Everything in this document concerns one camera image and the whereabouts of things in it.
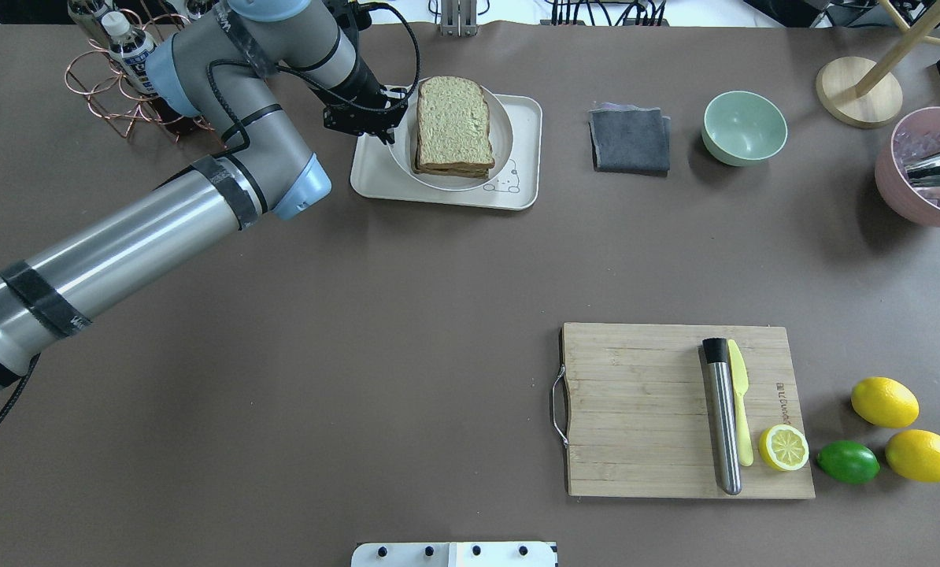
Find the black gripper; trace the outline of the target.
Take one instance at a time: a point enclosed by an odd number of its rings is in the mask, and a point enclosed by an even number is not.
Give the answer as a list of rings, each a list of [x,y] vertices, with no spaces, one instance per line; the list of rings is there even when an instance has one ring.
[[[381,143],[395,143],[394,130],[409,107],[409,87],[385,87],[380,91],[385,100],[381,109],[358,105],[355,101],[327,105],[323,111],[326,129],[354,136],[369,134]]]

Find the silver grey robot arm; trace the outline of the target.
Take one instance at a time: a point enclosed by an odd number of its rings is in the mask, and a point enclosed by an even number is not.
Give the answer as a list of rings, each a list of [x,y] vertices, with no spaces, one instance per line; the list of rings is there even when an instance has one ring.
[[[304,80],[324,125],[381,143],[415,87],[385,87],[358,53],[376,4],[220,1],[147,58],[147,78],[185,117],[203,117],[225,148],[194,161],[145,198],[0,272],[0,391],[20,385],[39,353],[89,328],[111,306],[267,212],[289,219],[332,183],[266,85]]]

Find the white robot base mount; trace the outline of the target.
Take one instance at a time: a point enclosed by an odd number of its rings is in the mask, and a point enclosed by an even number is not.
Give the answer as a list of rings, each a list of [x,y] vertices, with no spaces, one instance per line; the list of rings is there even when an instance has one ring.
[[[557,544],[513,541],[394,542],[358,545],[351,566],[559,566]]]

